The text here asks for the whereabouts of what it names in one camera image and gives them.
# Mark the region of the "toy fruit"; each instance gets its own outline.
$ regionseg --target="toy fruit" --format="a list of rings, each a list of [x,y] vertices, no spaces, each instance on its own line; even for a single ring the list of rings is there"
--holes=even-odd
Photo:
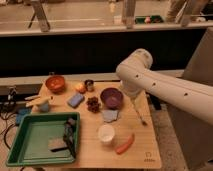
[[[78,83],[75,85],[75,90],[79,93],[84,94],[86,92],[86,87],[84,83]]]

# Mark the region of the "wooden table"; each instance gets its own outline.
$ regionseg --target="wooden table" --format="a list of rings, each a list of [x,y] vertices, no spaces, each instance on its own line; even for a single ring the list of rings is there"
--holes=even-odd
[[[42,86],[39,95],[53,96],[50,100],[50,112],[79,112],[80,113],[80,144],[77,159],[72,164],[57,165],[61,168],[133,168],[133,169],[157,169],[161,167],[161,158],[153,129],[153,123],[147,103],[145,92],[140,94],[140,113],[148,123],[143,126],[133,108],[129,97],[124,95],[124,104],[120,110],[120,119],[110,123],[116,132],[114,144],[110,147],[103,146],[97,136],[100,125],[104,124],[101,113],[92,113],[87,110],[88,97],[96,96],[100,100],[100,93],[107,87],[119,88],[118,82],[95,82],[95,91],[86,92],[85,101],[78,108],[68,106],[67,101],[76,91],[77,82],[67,82],[66,91],[61,94],[51,93],[45,85]],[[38,113],[38,108],[33,107],[32,113]],[[131,133],[135,134],[132,146],[123,154],[118,155],[114,149],[127,140]]]

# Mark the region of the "orange bowl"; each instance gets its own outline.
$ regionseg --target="orange bowl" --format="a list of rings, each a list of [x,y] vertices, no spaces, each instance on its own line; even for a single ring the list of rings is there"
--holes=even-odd
[[[65,89],[65,79],[61,75],[53,75],[46,80],[45,85],[51,92],[59,93]]]

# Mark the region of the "brown bowl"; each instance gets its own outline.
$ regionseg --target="brown bowl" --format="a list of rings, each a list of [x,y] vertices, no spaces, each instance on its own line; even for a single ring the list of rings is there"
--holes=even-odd
[[[61,75],[53,75],[46,80],[45,85],[51,92],[59,93],[65,89],[65,79]]]
[[[123,94],[117,88],[106,88],[101,92],[101,101],[109,109],[119,109],[123,103]]]

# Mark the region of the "small jar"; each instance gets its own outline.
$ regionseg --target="small jar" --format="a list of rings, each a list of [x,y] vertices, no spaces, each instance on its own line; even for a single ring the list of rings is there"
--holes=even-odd
[[[93,80],[86,80],[84,81],[85,87],[87,91],[94,91],[94,81]]]

